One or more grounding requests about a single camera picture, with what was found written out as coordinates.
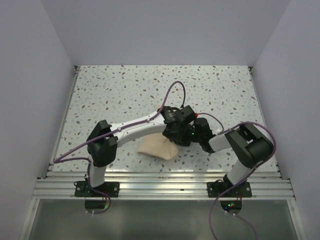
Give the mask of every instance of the beige cloth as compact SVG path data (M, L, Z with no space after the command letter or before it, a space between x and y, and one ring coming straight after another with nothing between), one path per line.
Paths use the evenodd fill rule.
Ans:
M137 152L171 160L178 154L178 146L161 133L155 133L144 137Z

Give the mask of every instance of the cable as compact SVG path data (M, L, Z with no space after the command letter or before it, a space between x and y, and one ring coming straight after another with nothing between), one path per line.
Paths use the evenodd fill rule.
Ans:
M222 124L222 122L221 122L218 118L216 118L215 116L211 115L210 113L200 112L200 113L198 113L198 115L208 115L208 116L214 118L214 119L220 124L220 126L222 127L221 132L223 132L223 131L225 130L225 127L224 127L224 125Z
M86 161L89 162L88 168L87 168L87 175L86 175L86 176L87 176L86 178L87 178L87 182L88 182L89 188L90 188L93 192L104 196L106 200L107 200L107 199L109 200L108 206L107 206L107 204L106 204L106 207L105 207L102 211L92 211L91 213L94 214L94 215L105 213L105 212L110 208L110 206L111 206L111 198L109 197L109 195L108 195L107 193L104 193L104 192L102 192L102 191L98 191L98 190L94 189L94 188L91 186L91 184L90 184L90 166L91 166L92 162L91 162L91 160L90 160L89 158L87 158L87 157L72 157L72 158L62 159L62 160L59 160L59 161L54 161L54 163L55 163L55 164L60 164L60 163L64 163L64 162L74 161L74 160L86 160Z
M186 89L185 89L185 86L184 86L184 84L183 84L181 81L175 81L175 82L173 82L173 83L170 85L168 91L166 92L166 95L165 95L165 97L164 97L163 103L162 103L161 107L159 108L158 112L157 112L154 116L152 116L149 120L154 120L157 116L159 116L159 114L161 113L162 109L163 109L164 106L165 106L165 103L166 103L166 101L167 101L167 98L168 98L168 95L169 95L169 93L170 93L170 90L172 89L172 87L173 87L175 84L181 84L181 85L182 85L184 97L183 97L183 102L182 102L182 105L181 105L181 106L184 106L184 104L185 104L185 99L186 99ZM148 119L141 120L141 121L136 121L136 122L133 122L133 123L129 123L129 124L127 124L127 125L122 126L120 129L123 130L123 129L129 128L129 127L132 127L132 126L135 126L135 125L138 125L138 124L146 123L147 121L148 121ZM115 130L113 130L113 131L110 131L110 132L108 132L108 133L106 133L106 134L103 134L103 135L97 136L97 137L95 137L95 138L92 138L92 139L90 139L90 140L88 140L88 141L86 141L86 142L84 142L84 143L76 146L75 148L71 149L70 151L66 152L65 154L61 155L61 156L58 157L56 160L54 160L53 163L55 164L55 163L59 162L60 160L62 160L63 158L65 158L66 156L72 154L74 151L79 150L80 148L82 148L82 147L84 147L84 146L86 146L86 145L88 145L88 144L91 144L91 143L93 143L93 142L95 142L95 141L97 141L97 140L99 140L99 139L106 138L106 137L110 136L111 134L117 133L118 131L119 131L119 129L117 128L117 129L115 129Z
M228 130L221 131L221 132L219 133L219 135L220 135L220 134L227 133L227 132L229 132L229 131L232 131L232 130L236 129L236 128L239 127L239 126L246 125L246 124L253 124L253 125L256 125L256 126L262 128L262 129L264 129L264 130L270 135L270 137L271 137L271 139L272 139L272 142L273 142L273 150L272 150L270 156L266 158L266 160L261 161L261 162L258 162L258 163L254 166L254 168L253 168L243 179L241 179L239 182L237 182L235 185L233 185L232 187L228 188L228 189L225 190L224 192L220 193L220 194L216 197L216 199L213 201L213 204L212 204L212 206L211 206L211 208L210 208L210 211L209 211L209 225L210 225L211 233L212 233L212 235L214 236L214 238L215 238L216 240L218 240L218 237L217 237L217 235L216 235L216 233L215 233L215 231L214 231L214 228L213 228L213 226L212 226L212 213L213 213L214 207L215 207L215 205L217 204L219 198L221 198L223 195L225 195L226 193L230 192L232 189L235 189L236 187L238 187L239 185L241 185L243 182L245 182L245 181L256 171L256 169L257 169L258 167L260 167L262 164L266 163L270 158L272 158L272 156L275 154L276 149L277 149L277 143L276 143L275 136L274 136L265 126L263 126L263 125L261 125L261 124L259 124L259 123L257 123L257 122L253 122L253 121L241 122L241 123L235 125L234 127L228 129ZM237 216L238 218L240 218L241 220L243 220L243 221L245 221L247 224L249 224L249 226L252 228L252 230L253 230L253 232L254 232L254 237L255 237L255 239L257 240L259 237L258 237L258 233L257 233L255 227L254 227L251 223L249 223L245 218L243 218L243 217L241 217L241 216L238 216L238 215L235 215L235 216Z
M162 102L162 105L161 105L161 107L159 108L158 112L157 112L154 116L152 116L152 117L150 118L150 120L154 120L159 114L161 114L161 111L162 111L162 109L164 108L164 106L165 106L165 104L166 104L166 101L167 101L167 98L168 98L168 96L169 96L169 93L170 93L172 87L173 87L175 84L180 84L180 85L182 86L182 88L183 88L183 101L182 101L181 108L184 107L185 101L186 101L186 88L185 88L185 85L184 85L181 81L175 81L175 82L173 82L173 83L170 85L169 89L167 90L167 92L166 92L166 94L165 94L165 97L164 97L164 100L163 100L163 102ZM129 128L129 127L132 127L132 126L135 126L135 125L138 125L138 124L146 123L146 122L148 122L148 121L149 121L149 119L145 119L145 120L141 120L141 121L136 121L136 122L127 124L127 125L125 125L125 126L122 126L120 129L123 130L123 129ZM100 195L104 196L105 199L108 198L108 200L109 200L109 204L108 204L108 206L107 206L104 210L98 211L98 212L94 212L94 211L92 212L92 214L95 214L95 215L96 215L96 214L105 213L105 212L110 208L110 206L111 206L111 198L109 197L108 194L106 194L106 193L104 193L104 192L101 192L101 191L98 191L98 190L94 189L94 188L91 186L91 184L90 184L90 166L91 166L91 164L92 164L92 161L91 161L89 158L86 158L86 157L72 157L72 158L67 158L67 159L64 159L64 158L65 158L66 156L70 155L71 153L75 152L76 150L78 150L78 149L80 149L80 148L82 148L82 147L84 147L84 146L86 146L86 145L88 145L88 144L90 144L90 143L93 143L93 142L95 142L95 141L97 141L97 140L99 140L99 139L108 137L108 136L110 136L111 134L114 134L114 133L116 133L116 132L118 132L118 131L119 131L119 129L115 129L115 130L113 130L113 131L111 131L111 132L108 132L108 133L106 133L106 134L103 134L103 135L97 136L97 137L95 137L95 138L92 138L92 139L90 139L90 140L88 140L88 141L86 141L86 142L84 142L84 143L76 146L75 148L71 149L70 151L66 152L65 154L61 155L60 157L58 157L56 160L53 161L54 164L69 162L69 161L73 161L73 160L86 160L86 161L89 162L88 168L87 168L87 177L86 177L89 188L90 188L93 192L95 192L95 193L97 193L97 194L100 194Z

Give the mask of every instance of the white wall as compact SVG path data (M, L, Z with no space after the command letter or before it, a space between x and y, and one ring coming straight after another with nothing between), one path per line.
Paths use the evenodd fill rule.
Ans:
M290 0L42 0L75 65L253 66Z
M292 0L253 68L282 175L291 178L309 239L320 226L320 1Z
M40 0L0 6L0 239L18 238L73 79Z

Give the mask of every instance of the speckled tabletop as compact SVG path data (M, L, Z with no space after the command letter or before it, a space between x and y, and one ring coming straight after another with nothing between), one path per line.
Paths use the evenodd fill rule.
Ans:
M186 88L185 105L197 113L219 118L225 128L240 121L263 124L253 83L247 66L195 65L92 65L81 66L75 83L57 156L86 141L96 123L122 123L146 116L161 105L168 87L182 81ZM179 107L183 91L172 89L166 105ZM221 131L208 118L214 132ZM118 172L228 172L237 161L232 150L214 154L202 151L197 143L179 147L178 156L166 161L137 153L142 138L118 148L116 159L107 171ZM72 154L88 157L83 147ZM84 172L87 162L78 160L55 164L53 171ZM273 157L258 172L277 172Z

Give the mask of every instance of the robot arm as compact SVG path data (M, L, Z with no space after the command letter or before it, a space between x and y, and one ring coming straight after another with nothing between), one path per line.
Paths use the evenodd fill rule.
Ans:
M87 149L93 160L93 166L90 168L90 184L93 188L104 183L107 165L115 160L118 147L149 134L162 133L181 146L189 146L192 142L199 143L208 153L232 148L238 161L223 177L223 182L217 184L219 192L238 183L257 163L265 160L273 151L273 144L254 125L245 124L237 129L215 135L208 121L198 117L190 106L182 109L165 106L155 119L136 124L141 120L150 119L156 113L124 123L110 125L106 120L97 123L87 140L116 129L119 131L108 138L88 144ZM132 126L121 130L121 126L130 124Z

